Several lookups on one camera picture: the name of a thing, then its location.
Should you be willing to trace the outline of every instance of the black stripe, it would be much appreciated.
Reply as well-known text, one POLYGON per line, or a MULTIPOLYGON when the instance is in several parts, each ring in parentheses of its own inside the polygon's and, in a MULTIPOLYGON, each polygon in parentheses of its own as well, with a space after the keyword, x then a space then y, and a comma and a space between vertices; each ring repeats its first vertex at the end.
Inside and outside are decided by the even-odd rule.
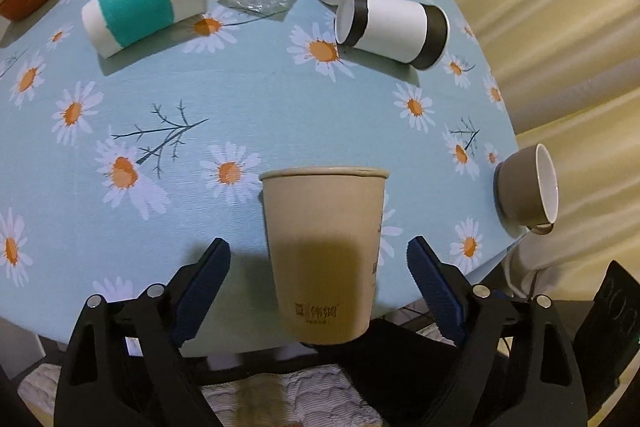
POLYGON ((422 6, 427 15, 427 35, 420 53, 410 62, 417 70, 426 70, 436 63, 444 51, 449 33, 444 12, 437 6, 427 6, 426 4, 422 6))
POLYGON ((344 39, 343 44, 347 46, 355 46, 364 35, 369 23, 369 6, 367 0, 353 0, 353 22, 349 35, 344 39))

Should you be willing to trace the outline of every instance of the metal screw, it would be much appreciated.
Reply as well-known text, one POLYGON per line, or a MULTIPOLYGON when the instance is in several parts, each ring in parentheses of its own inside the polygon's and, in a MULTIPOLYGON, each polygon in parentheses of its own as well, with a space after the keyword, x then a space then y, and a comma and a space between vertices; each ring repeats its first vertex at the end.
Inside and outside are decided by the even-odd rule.
POLYGON ((552 301, 546 295, 538 295, 536 297, 536 302, 538 303, 539 306, 542 306, 543 308, 551 308, 552 301))
POLYGON ((474 286, 474 295, 481 299, 486 299, 491 295, 491 290, 482 284, 476 284, 474 286))
POLYGON ((161 284, 152 284, 149 288, 146 289, 146 294, 153 298, 159 297, 164 293, 164 286, 161 284))
POLYGON ((101 302, 102 302, 102 296, 96 294, 96 295, 91 295, 91 297, 89 297, 86 300, 86 305, 89 306, 89 308, 97 308, 101 302))

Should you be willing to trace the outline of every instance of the black and white paper cup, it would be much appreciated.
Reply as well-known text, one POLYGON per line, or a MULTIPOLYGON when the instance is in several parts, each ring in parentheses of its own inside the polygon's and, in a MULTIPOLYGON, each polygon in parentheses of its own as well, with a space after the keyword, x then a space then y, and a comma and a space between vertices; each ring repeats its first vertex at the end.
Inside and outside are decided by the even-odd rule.
POLYGON ((437 6, 407 0, 344 0, 335 17, 338 44, 426 70, 449 41, 449 20, 437 6))

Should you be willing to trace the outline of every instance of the curtain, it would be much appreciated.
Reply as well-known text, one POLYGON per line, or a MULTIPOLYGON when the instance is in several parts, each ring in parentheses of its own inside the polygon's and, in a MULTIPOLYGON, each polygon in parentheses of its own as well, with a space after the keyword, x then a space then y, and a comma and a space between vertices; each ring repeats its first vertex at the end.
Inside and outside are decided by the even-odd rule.
POLYGON ((514 250, 514 288, 589 300, 612 259, 640 280, 640 0, 456 1, 519 145, 558 171, 558 222, 514 250))

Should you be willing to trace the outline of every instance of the light blue tablecloth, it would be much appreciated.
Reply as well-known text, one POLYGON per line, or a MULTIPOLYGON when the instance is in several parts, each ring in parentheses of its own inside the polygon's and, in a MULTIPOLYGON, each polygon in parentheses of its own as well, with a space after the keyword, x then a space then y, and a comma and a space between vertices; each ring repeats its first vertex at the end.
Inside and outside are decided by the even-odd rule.
POLYGON ((416 0, 451 22, 428 71, 336 48, 318 0, 263 20, 210 0, 205 18, 102 60, 82 27, 87 1, 50 0, 0 44, 9 321, 68 341, 87 296, 135 296, 223 237, 231 270, 184 352, 285 342, 258 181, 271 169, 391 172, 376 315, 420 298, 405 259, 415 235, 472 282, 522 235, 494 203, 495 165, 517 150, 511 123, 453 0, 416 0))

